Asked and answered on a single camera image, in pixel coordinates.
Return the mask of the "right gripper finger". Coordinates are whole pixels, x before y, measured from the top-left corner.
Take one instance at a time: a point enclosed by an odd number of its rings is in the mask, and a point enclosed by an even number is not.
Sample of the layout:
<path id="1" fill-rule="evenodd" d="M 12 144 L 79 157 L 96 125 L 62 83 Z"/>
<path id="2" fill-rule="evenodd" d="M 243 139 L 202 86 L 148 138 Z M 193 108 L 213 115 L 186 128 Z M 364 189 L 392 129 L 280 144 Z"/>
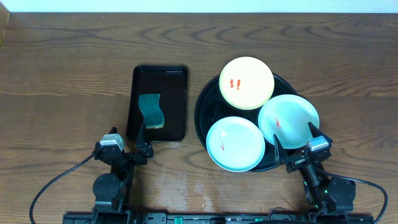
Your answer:
<path id="1" fill-rule="evenodd" d="M 281 166 L 289 162 L 289 157 L 282 147 L 278 137 L 274 134 L 274 161 L 276 166 Z"/>
<path id="2" fill-rule="evenodd" d="M 313 138 L 323 136 L 330 144 L 333 142 L 329 136 L 320 131 L 312 122 L 308 122 L 308 127 Z"/>

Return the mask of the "light green plate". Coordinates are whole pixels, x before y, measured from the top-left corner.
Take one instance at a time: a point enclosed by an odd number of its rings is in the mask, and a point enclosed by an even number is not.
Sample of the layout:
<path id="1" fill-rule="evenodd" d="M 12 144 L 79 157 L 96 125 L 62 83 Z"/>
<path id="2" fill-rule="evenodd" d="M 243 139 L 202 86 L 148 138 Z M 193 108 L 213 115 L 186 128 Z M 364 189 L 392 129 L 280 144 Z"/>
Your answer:
<path id="1" fill-rule="evenodd" d="M 266 144 L 251 121 L 230 116 L 213 124 L 206 136 L 206 148 L 215 164 L 231 172 L 246 172 L 262 160 Z"/>
<path id="2" fill-rule="evenodd" d="M 277 136 L 284 149 L 297 149 L 312 138 L 308 124 L 320 126 L 315 107 L 298 95 L 279 95 L 265 103 L 258 116 L 264 138 L 274 144 Z"/>

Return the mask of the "green yellow sponge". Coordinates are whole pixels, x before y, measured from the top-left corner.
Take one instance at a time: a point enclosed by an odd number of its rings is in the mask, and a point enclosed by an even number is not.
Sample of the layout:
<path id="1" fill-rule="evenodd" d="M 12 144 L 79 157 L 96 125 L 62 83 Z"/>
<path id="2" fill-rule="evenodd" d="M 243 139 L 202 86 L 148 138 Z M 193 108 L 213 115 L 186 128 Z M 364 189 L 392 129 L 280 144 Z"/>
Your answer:
<path id="1" fill-rule="evenodd" d="M 138 104 L 147 129 L 157 129 L 164 126 L 165 117 L 160 108 L 159 93 L 140 95 Z"/>

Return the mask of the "light green plate front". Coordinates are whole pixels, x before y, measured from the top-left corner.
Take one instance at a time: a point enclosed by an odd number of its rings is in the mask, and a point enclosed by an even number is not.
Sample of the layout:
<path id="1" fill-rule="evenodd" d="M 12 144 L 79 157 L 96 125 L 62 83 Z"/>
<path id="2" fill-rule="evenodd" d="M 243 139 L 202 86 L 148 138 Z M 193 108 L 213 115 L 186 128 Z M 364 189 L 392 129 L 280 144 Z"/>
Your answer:
<path id="1" fill-rule="evenodd" d="M 231 172 L 246 172 L 262 160 L 266 144 L 251 121 L 230 116 L 213 124 L 206 136 L 206 148 L 215 164 Z"/>

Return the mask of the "yellow plate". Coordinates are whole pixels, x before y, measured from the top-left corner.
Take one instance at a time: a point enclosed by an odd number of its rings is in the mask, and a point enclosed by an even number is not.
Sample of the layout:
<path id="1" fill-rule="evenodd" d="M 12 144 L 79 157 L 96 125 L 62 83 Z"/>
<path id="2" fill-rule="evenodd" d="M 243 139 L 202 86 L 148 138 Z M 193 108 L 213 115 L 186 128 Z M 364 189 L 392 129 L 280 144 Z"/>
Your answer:
<path id="1" fill-rule="evenodd" d="M 274 87 L 270 68 L 254 57 L 239 57 L 228 62 L 219 78 L 223 98 L 241 110 L 261 107 L 271 98 Z"/>

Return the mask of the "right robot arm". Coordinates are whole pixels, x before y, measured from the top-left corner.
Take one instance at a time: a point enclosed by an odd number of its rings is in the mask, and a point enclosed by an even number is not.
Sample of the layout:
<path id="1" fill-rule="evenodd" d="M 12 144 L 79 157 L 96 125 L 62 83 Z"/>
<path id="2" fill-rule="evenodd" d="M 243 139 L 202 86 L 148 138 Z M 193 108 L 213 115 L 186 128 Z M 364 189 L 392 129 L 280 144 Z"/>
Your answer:
<path id="1" fill-rule="evenodd" d="M 348 212 L 353 211 L 356 184 L 342 177 L 327 174 L 322 162 L 331 156 L 333 140 L 321 132 L 313 123 L 308 123 L 310 139 L 303 149 L 287 152 L 279 138 L 274 139 L 274 160 L 277 166 L 285 165 L 288 173 L 299 171 L 307 200 L 315 209 L 306 214 L 306 219 L 315 223 L 317 218 L 330 223 L 348 223 Z"/>

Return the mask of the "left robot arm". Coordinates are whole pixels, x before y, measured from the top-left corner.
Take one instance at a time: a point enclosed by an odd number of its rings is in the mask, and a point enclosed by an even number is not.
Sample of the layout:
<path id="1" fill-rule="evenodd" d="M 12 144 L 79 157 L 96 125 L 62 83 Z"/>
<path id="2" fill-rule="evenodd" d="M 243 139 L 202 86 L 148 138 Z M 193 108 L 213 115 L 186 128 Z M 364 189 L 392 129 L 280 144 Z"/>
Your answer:
<path id="1" fill-rule="evenodd" d="M 146 165 L 154 150 L 147 137 L 147 128 L 141 125 L 136 152 L 125 152 L 124 141 L 115 127 L 95 144 L 94 159 L 111 166 L 111 171 L 100 175 L 93 184 L 95 206 L 94 223 L 142 223 L 143 215 L 129 207 L 135 166 Z"/>

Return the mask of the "black rectangular tray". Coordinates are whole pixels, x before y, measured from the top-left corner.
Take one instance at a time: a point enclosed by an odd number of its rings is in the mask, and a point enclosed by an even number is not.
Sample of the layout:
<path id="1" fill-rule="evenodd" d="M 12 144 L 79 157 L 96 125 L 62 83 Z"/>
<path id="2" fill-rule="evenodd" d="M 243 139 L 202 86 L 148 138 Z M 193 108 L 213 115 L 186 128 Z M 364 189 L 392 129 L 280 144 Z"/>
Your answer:
<path id="1" fill-rule="evenodd" d="M 147 125 L 151 141 L 181 141 L 185 137 L 188 69 L 184 66 L 139 65 L 133 70 L 126 136 L 134 141 L 144 122 L 139 97 L 156 94 L 149 104 L 161 111 L 164 124 Z"/>

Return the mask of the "black round tray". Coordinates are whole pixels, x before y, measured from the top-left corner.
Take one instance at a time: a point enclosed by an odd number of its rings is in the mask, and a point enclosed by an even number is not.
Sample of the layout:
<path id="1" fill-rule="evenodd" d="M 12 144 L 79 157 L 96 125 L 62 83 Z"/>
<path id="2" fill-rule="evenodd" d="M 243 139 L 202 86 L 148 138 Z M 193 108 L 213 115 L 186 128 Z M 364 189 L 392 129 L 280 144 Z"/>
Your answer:
<path id="1" fill-rule="evenodd" d="M 302 96 L 299 95 L 282 77 L 278 76 L 276 73 L 273 73 L 273 76 L 275 84 L 271 98 L 286 94 Z M 253 110 L 241 110 L 233 107 L 223 98 L 219 87 L 219 79 L 220 76 L 212 79 L 209 84 L 204 87 L 195 106 L 195 129 L 197 136 L 206 151 L 207 134 L 212 125 L 218 120 L 230 116 L 237 116 L 249 120 L 258 127 L 258 116 L 261 107 Z M 274 161 L 274 146 L 267 140 L 265 140 L 265 143 L 266 149 L 260 163 L 247 172 L 263 172 L 277 167 Z"/>

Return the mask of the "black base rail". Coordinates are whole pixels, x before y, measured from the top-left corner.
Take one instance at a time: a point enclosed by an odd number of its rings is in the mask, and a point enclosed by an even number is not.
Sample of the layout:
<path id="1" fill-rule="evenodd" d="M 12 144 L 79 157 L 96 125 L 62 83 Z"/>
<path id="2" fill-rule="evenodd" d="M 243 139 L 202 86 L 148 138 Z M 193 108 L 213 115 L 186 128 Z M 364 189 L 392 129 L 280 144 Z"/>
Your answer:
<path id="1" fill-rule="evenodd" d="M 166 214 L 166 213 L 67 213 L 62 219 L 63 224 L 241 224 L 241 223 L 374 223 L 370 215 L 288 215 L 273 213 L 272 215 L 235 215 L 235 214 Z"/>

